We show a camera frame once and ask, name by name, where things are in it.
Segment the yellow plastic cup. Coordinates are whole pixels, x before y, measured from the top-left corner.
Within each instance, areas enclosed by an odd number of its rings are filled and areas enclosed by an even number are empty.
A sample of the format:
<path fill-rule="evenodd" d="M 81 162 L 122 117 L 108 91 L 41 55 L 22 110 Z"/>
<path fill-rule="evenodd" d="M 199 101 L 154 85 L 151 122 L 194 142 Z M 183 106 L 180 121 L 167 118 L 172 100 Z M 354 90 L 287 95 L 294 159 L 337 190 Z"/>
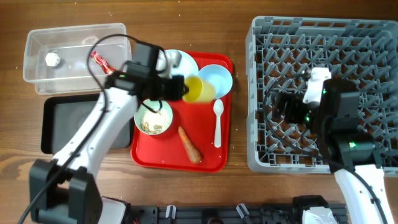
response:
<path fill-rule="evenodd" d="M 198 75 L 191 75 L 184 79 L 184 85 L 188 88 L 188 92 L 182 98 L 187 103 L 208 103 L 215 98 L 214 86 Z"/>

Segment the red snack wrapper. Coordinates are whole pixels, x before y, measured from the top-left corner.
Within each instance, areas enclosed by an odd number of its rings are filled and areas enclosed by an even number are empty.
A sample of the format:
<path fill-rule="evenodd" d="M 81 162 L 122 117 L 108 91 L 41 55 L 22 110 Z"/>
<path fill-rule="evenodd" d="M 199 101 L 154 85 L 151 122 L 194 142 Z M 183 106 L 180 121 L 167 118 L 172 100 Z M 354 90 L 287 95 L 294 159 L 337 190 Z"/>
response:
<path fill-rule="evenodd" d="M 116 71 L 97 51 L 92 52 L 90 58 L 101 67 L 105 74 L 110 75 Z"/>

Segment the white plastic spoon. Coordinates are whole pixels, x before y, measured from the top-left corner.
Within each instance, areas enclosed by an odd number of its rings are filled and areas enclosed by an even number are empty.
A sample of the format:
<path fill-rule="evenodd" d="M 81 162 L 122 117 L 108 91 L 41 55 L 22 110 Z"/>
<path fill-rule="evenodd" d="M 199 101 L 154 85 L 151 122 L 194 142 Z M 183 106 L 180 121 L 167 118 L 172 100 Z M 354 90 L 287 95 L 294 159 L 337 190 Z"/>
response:
<path fill-rule="evenodd" d="M 223 102 L 221 99 L 217 99 L 213 105 L 213 111 L 216 115 L 216 126 L 215 126 L 215 137 L 214 147 L 221 147 L 221 115 L 224 111 Z"/>

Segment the light blue bowl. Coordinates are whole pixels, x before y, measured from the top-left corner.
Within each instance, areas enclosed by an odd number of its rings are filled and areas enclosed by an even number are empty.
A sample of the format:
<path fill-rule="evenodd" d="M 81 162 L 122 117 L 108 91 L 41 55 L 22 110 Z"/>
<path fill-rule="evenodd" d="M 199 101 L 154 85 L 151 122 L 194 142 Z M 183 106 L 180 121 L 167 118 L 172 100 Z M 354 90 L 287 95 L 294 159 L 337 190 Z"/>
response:
<path fill-rule="evenodd" d="M 227 68 L 221 65 L 211 64 L 204 66 L 198 75 L 214 86 L 216 91 L 215 99 L 224 97 L 232 89 L 232 75 Z"/>

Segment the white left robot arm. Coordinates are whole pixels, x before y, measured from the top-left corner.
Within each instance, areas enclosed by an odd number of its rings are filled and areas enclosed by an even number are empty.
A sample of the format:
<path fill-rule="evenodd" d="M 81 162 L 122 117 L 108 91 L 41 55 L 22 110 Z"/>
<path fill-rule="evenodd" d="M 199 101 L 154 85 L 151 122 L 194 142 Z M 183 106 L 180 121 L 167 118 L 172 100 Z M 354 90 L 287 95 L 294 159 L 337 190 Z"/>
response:
<path fill-rule="evenodd" d="M 21 215 L 37 223 L 98 223 L 110 215 L 96 185 L 100 165 L 123 126 L 143 99 L 179 100 L 188 89 L 174 76 L 179 59 L 155 63 L 125 62 L 100 84 L 95 107 L 71 140 L 51 161 L 36 160 L 29 172 L 30 204 Z"/>

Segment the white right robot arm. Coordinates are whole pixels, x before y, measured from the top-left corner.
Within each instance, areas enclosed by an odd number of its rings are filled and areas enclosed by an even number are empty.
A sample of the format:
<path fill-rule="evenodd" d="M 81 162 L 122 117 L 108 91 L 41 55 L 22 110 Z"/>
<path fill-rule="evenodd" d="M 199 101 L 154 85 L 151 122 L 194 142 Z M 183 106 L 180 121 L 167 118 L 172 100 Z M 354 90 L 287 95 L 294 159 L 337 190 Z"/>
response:
<path fill-rule="evenodd" d="M 317 137 L 320 155 L 334 174 L 349 215 L 356 223 L 393 223 L 384 185 L 381 153 L 371 134 L 358 129 L 360 94 L 349 80 L 333 79 L 329 69 L 299 73 L 302 95 L 279 93 L 273 117 L 303 124 Z"/>

